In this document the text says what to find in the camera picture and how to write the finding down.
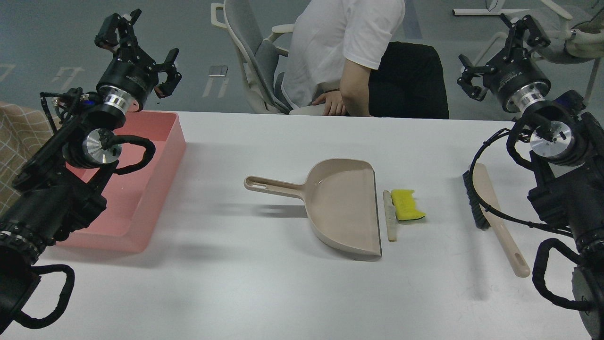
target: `black pants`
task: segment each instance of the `black pants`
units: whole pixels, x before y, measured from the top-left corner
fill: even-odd
[[[369,113],[376,117],[448,119],[443,66],[432,46],[391,42],[369,77]]]

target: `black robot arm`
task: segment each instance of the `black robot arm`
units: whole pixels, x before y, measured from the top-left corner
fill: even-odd
[[[77,88],[63,94],[40,94],[55,133],[14,178],[13,187],[21,196],[0,217],[0,333],[12,321],[37,329],[62,315],[74,287],[73,270],[66,265],[33,264],[46,247],[90,226],[106,209],[107,201],[101,194],[113,174],[137,171],[153,158],[155,145],[150,140],[114,134],[114,129],[124,125],[128,111],[143,108],[158,85],[159,72],[168,74],[167,81],[158,87],[159,97],[171,95],[181,79],[175,67],[177,48],[158,65],[138,46],[132,26],[140,14],[140,10],[133,11],[131,20],[113,14],[104,21],[95,43],[114,56],[96,92],[85,94]],[[61,129],[57,130],[51,120],[46,97],[54,97]],[[145,152],[137,164],[117,168],[124,143],[143,146]],[[84,182],[66,164],[97,171]],[[21,309],[40,276],[51,272],[66,274],[57,308],[42,319],[32,318]]]
[[[572,236],[578,250],[575,253],[557,239],[544,241],[535,259],[533,283],[553,304],[579,311],[591,337],[603,340],[604,130],[589,112],[582,113],[583,98],[575,91],[553,101],[545,99],[551,83],[524,46],[526,42],[537,50],[549,44],[539,23],[531,16],[516,23],[505,16],[502,19],[510,28],[504,48],[483,67],[471,65],[461,55],[465,69],[457,82],[470,98],[482,100],[488,89],[504,111],[521,113],[509,130],[507,151],[535,175],[537,187],[528,192],[528,199],[547,224],[543,230],[570,231],[557,234]],[[475,77],[483,78],[484,89],[472,84]],[[518,141],[530,144],[529,160],[516,151]],[[553,166],[565,173],[554,175]],[[572,280],[575,301],[547,289],[545,271],[552,249],[576,265]]]

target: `white table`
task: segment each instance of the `white table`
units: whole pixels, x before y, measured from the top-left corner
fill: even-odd
[[[461,179],[506,122],[180,113],[187,150],[148,248],[139,254],[51,247],[38,264],[76,274],[65,314],[9,339],[588,339],[577,312],[514,276],[492,231],[474,226]],[[352,261],[312,233],[303,203],[247,191],[248,175],[302,183],[324,159],[376,174],[383,257]],[[532,174],[487,150],[502,210],[536,221]],[[389,243],[382,191],[414,189],[425,221]],[[550,234],[508,223],[532,268]],[[566,238],[572,248],[573,242]],[[549,288],[567,298],[572,265],[552,255]],[[47,278],[25,311],[55,304]]]

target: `hand brush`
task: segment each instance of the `hand brush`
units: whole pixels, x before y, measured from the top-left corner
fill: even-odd
[[[476,193],[471,189],[472,182]],[[497,196],[495,196],[495,190],[491,184],[489,173],[484,164],[476,163],[474,166],[474,177],[473,180],[470,178],[470,172],[466,171],[463,174],[463,183],[466,186],[467,197],[470,199],[470,206],[472,207],[472,215],[474,216],[474,222],[476,227],[486,230],[489,227],[493,227],[495,235],[506,253],[507,259],[514,270],[516,276],[525,278],[530,275],[530,268],[527,265],[520,249],[514,242],[514,239],[510,235],[506,226],[503,224],[503,219],[499,216],[485,210],[480,202],[478,201],[478,194],[482,199],[489,203],[494,209],[499,210],[499,203],[497,202]]]

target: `white t-shirt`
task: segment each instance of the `white t-shirt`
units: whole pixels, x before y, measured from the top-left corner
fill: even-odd
[[[377,70],[404,16],[404,0],[311,0],[295,22],[286,99],[298,108],[339,88],[345,59]]]

